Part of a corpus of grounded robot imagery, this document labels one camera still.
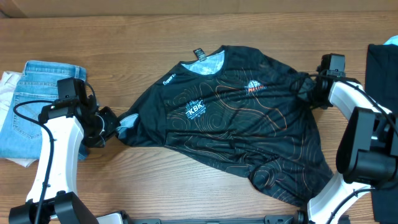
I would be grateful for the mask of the black orange patterned jersey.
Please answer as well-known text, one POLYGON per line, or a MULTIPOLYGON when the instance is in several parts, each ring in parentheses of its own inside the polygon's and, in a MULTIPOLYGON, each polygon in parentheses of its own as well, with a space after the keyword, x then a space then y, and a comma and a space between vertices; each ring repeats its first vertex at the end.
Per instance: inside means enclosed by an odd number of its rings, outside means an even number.
POLYGON ((333 175, 310 107, 314 86, 307 73, 258 49, 224 45, 153 83, 120 116, 116 135, 245 177, 300 207, 333 175))

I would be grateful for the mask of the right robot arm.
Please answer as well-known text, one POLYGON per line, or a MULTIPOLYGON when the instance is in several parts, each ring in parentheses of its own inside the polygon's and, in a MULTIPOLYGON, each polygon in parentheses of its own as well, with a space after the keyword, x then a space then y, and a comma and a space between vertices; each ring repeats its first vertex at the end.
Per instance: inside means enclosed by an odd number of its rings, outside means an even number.
POLYGON ((336 153, 337 171, 291 223, 348 223, 343 215, 358 199, 397 183, 397 116, 367 95, 352 78, 315 75, 323 106, 348 120, 336 153))

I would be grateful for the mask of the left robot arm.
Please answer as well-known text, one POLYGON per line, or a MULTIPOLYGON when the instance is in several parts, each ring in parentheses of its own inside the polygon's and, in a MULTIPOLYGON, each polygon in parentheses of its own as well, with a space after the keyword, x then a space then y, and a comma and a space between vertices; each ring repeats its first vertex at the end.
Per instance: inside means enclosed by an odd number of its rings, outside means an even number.
POLYGON ((11 208, 9 223, 129 223, 124 212, 95 216, 77 194, 79 148, 104 147, 119 126, 110 108, 79 100, 46 101, 36 123, 42 129, 42 149, 34 183, 26 202, 11 208))

